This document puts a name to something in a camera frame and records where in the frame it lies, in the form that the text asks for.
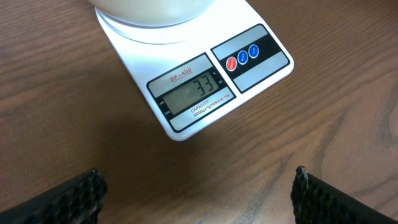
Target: black object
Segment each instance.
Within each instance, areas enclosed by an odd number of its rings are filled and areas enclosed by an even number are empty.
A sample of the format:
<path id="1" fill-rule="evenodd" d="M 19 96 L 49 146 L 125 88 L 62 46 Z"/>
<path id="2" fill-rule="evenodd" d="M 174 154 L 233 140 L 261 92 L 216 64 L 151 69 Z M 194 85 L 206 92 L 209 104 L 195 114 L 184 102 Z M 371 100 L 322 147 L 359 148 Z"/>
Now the black object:
<path id="1" fill-rule="evenodd" d="M 296 170 L 290 197 L 296 224 L 398 224 L 307 173 L 302 166 Z"/>
<path id="2" fill-rule="evenodd" d="M 90 170 L 62 185 L 0 213 L 1 224 L 94 224 L 103 207 L 106 182 Z"/>

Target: button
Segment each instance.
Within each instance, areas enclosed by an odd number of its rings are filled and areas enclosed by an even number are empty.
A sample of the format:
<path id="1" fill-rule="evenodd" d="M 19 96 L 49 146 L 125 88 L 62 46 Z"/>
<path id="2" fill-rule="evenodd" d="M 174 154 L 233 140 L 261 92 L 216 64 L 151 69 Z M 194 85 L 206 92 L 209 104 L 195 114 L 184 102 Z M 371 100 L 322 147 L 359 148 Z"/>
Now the button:
<path id="1" fill-rule="evenodd" d="M 245 50 L 241 50 L 241 51 L 238 53 L 238 62 L 239 62 L 241 65 L 244 65 L 245 63 L 248 62 L 248 60 L 249 60 L 248 53 L 247 53 Z"/>
<path id="2" fill-rule="evenodd" d="M 228 60 L 226 61 L 226 69 L 228 69 L 228 71 L 230 71 L 230 72 L 235 71 L 237 66 L 238 66 L 238 63 L 236 62 L 235 57 L 229 57 Z"/>
<path id="3" fill-rule="evenodd" d="M 251 58 L 256 58 L 259 55 L 259 47 L 256 44 L 252 44 L 249 47 L 249 55 Z"/>

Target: wood grain surface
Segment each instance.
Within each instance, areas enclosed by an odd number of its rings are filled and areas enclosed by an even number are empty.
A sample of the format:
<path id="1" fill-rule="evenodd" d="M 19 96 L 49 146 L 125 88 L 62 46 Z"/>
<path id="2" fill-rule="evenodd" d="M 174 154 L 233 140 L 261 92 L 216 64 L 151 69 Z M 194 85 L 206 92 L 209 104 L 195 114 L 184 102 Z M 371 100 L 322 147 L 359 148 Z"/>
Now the wood grain surface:
<path id="1" fill-rule="evenodd" d="M 398 1 L 249 2 L 294 71 L 174 142 L 92 5 L 0 0 L 0 211 L 97 167 L 100 223 L 294 223 L 304 165 L 398 220 Z"/>

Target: button panel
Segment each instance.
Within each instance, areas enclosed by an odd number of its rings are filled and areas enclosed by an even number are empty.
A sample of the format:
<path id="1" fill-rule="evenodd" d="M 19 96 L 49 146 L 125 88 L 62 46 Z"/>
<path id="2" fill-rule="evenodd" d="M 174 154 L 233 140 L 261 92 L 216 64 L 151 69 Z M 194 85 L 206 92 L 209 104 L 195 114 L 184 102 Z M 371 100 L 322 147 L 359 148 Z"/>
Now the button panel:
<path id="1" fill-rule="evenodd" d="M 290 63 L 262 24 L 223 42 L 211 51 L 241 93 L 250 90 Z M 238 63 L 235 67 L 232 60 L 236 58 Z"/>

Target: scale platform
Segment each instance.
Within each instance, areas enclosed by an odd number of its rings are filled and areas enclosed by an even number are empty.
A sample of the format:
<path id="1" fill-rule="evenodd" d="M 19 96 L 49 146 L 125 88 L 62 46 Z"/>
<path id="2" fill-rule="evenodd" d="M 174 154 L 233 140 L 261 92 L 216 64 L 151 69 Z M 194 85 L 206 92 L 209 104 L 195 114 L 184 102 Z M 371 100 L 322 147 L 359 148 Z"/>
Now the scale platform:
<path id="1" fill-rule="evenodd" d="M 294 67 L 245 0 L 217 0 L 174 26 L 139 27 L 96 10 L 99 23 L 167 135 L 183 141 Z"/>

